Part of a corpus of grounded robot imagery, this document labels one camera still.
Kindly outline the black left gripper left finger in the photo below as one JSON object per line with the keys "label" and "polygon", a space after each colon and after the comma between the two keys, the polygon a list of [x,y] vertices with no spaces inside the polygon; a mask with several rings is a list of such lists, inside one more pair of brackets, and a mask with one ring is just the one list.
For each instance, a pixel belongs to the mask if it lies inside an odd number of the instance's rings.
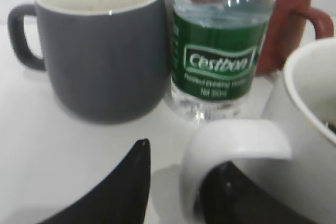
{"label": "black left gripper left finger", "polygon": [[145,138],[91,191],[43,223],[143,223],[150,183],[151,149]]}

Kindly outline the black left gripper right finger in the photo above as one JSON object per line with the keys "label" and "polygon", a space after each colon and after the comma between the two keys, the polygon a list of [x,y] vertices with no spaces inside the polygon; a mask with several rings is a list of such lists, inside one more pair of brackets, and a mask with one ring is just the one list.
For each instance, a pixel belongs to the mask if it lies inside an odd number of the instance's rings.
{"label": "black left gripper right finger", "polygon": [[313,223],[259,188],[232,162],[212,169],[198,195],[205,223]]}

